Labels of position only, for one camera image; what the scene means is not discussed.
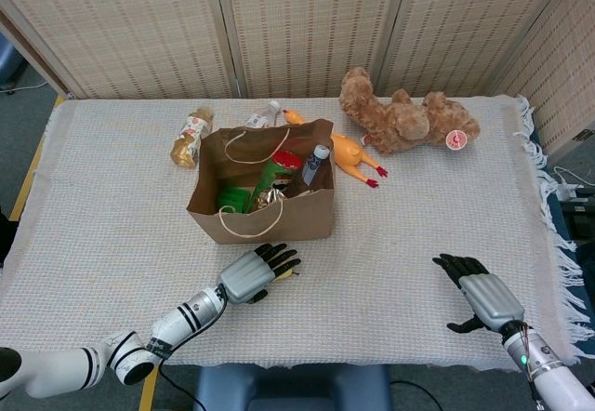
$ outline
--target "robotic arm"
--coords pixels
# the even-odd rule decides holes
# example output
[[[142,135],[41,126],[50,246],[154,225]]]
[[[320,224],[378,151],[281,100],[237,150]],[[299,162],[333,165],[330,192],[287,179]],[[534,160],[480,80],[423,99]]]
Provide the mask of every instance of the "robotic arm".
[[[538,410],[589,411],[595,398],[539,334],[524,322],[524,308],[495,274],[474,258],[440,255],[434,258],[456,284],[473,309],[473,317],[462,325],[449,323],[454,332],[465,334],[485,327],[502,335],[502,344],[529,381]]]
[[[214,324],[228,301],[257,302],[267,295],[264,287],[291,274],[300,259],[291,259],[296,250],[281,253],[286,247],[265,244],[243,254],[221,272],[217,287],[201,290],[157,321],[146,347],[133,331],[118,332],[95,347],[72,351],[0,348],[0,409],[20,385],[32,397],[45,398],[95,386],[107,367],[125,385],[142,381],[177,348]]]

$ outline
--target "water bottle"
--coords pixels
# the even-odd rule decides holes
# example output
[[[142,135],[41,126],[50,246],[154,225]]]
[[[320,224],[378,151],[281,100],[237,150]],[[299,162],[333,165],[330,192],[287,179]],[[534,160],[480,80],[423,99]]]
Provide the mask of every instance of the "water bottle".
[[[322,144],[316,145],[314,148],[314,152],[308,160],[306,161],[306,165],[301,171],[301,177],[304,180],[306,186],[310,187],[312,185],[312,181],[314,180],[314,176],[318,171],[323,160],[326,160],[330,155],[331,150],[328,149],[326,146]]]
[[[195,167],[198,163],[201,139],[204,139],[212,130],[213,111],[208,107],[201,107],[195,113],[191,113],[169,154],[174,163],[182,167]]]
[[[259,129],[261,127],[275,127],[277,122],[277,115],[281,111],[281,104],[276,99],[272,99],[264,109],[258,109],[244,126]]]
[[[308,160],[304,163],[301,172],[298,172],[292,182],[287,187],[285,195],[287,197],[296,197],[304,194],[305,192],[316,191],[316,186],[320,185],[319,182],[315,182],[318,178],[317,174],[320,174],[320,168],[322,165],[327,165],[327,158],[330,155],[331,150],[322,144],[316,145],[314,152],[308,157]]]

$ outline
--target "red can lid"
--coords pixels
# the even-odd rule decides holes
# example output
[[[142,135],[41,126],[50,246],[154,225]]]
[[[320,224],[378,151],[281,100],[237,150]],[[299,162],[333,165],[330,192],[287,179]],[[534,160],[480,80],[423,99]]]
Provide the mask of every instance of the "red can lid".
[[[290,151],[277,151],[272,156],[272,161],[285,169],[300,169],[301,158]]]

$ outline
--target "red tag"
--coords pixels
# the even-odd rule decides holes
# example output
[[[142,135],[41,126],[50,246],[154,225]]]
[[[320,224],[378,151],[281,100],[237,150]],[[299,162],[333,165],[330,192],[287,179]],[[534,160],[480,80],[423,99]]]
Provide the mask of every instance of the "red tag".
[[[467,146],[467,134],[462,130],[451,130],[446,136],[446,146],[451,151],[460,151]]]

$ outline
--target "cable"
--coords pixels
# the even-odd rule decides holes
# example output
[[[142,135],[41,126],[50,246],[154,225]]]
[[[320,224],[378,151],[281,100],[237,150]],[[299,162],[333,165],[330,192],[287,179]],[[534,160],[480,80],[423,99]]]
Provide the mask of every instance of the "cable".
[[[196,404],[198,404],[198,405],[201,407],[201,409],[202,409],[203,411],[206,411],[206,408],[205,408],[205,406],[203,405],[203,403],[202,403],[200,400],[198,400],[196,397],[194,397],[194,395],[192,395],[192,393],[191,393],[191,392],[188,392],[188,391],[186,391],[185,389],[183,389],[181,386],[177,385],[177,384],[174,382],[174,380],[172,380],[171,378],[169,378],[169,377],[168,377],[168,376],[165,374],[165,372],[163,371],[163,365],[164,365],[164,361],[165,361],[165,360],[162,360],[162,361],[161,361],[161,363],[159,364],[159,368],[158,368],[158,370],[159,370],[159,374],[161,374],[161,377],[163,377],[165,380],[167,380],[167,382],[168,382],[168,383],[169,383],[171,386],[173,386],[174,388],[176,388],[178,391],[182,391],[182,392],[184,392],[186,395],[188,395],[188,396],[189,396],[191,399],[193,399],[193,400],[194,400],[194,402],[195,402]]]
[[[223,295],[223,307],[221,308],[221,310],[219,311],[219,313],[217,314],[217,316],[213,319],[213,321],[211,321],[205,327],[202,327],[198,332],[196,332],[195,334],[190,335],[189,337],[187,337],[186,339],[184,339],[181,343],[179,343],[179,345],[176,346],[173,349],[173,351],[171,352],[170,357],[171,357],[171,355],[174,354],[175,351],[177,351],[179,348],[181,348],[183,345],[185,345],[191,339],[193,339],[195,337],[198,337],[203,332],[205,332],[211,325],[213,325],[214,323],[216,323],[218,321],[218,319],[221,317],[221,315],[225,312],[225,309],[227,308],[227,292],[225,291],[225,287],[223,286],[223,284],[219,284],[218,288],[221,291],[221,294]],[[163,371],[164,362],[165,362],[165,360],[162,360],[161,363],[159,364],[159,367],[157,368],[157,370],[159,371],[159,374],[161,374],[161,377],[163,377],[165,380],[167,380],[167,382],[171,386],[173,386],[174,388],[176,388],[178,391],[182,391],[186,395],[188,395],[190,398],[192,398],[194,400],[194,402],[196,404],[198,404],[203,411],[206,411],[206,407],[203,405],[203,403],[200,400],[198,400],[196,397],[194,397],[194,395],[191,392],[186,391],[181,386],[179,386],[178,384],[176,384],[176,382],[174,380],[172,380],[171,378],[169,378],[164,373],[164,371]]]
[[[533,382],[533,373],[531,369],[531,353],[529,352],[529,325],[527,323],[522,324],[522,345],[524,347],[524,355],[526,357],[525,366],[527,368],[527,377],[529,383]]]
[[[10,88],[9,90],[0,90],[0,93],[12,93],[12,92],[18,92],[19,90],[29,90],[31,88],[39,88],[39,87],[43,87],[47,84],[47,81],[45,81],[44,83],[38,85],[38,86],[29,86],[29,87],[15,87],[15,88]]]
[[[409,385],[409,386],[413,386],[415,388],[418,388],[419,390],[422,390],[423,392],[425,392],[428,395],[428,397],[436,404],[436,406],[438,406],[438,409],[440,409],[440,411],[444,411],[443,406],[436,400],[436,397],[434,397],[433,395],[431,395],[431,392],[429,392],[423,386],[418,385],[417,383],[414,383],[413,381],[393,380],[390,383],[390,385]]]
[[[591,182],[586,181],[585,179],[580,178],[577,174],[575,174],[570,169],[566,169],[565,167],[561,167],[561,166],[554,166],[554,174],[556,174],[560,178],[560,181],[562,183],[566,183],[566,180],[564,179],[564,177],[562,176],[562,174],[560,174],[559,171],[561,171],[561,172],[567,172],[568,174],[570,174],[571,176],[573,176],[575,179],[581,181],[582,183],[585,183],[588,186],[595,186],[595,183],[591,183]]]

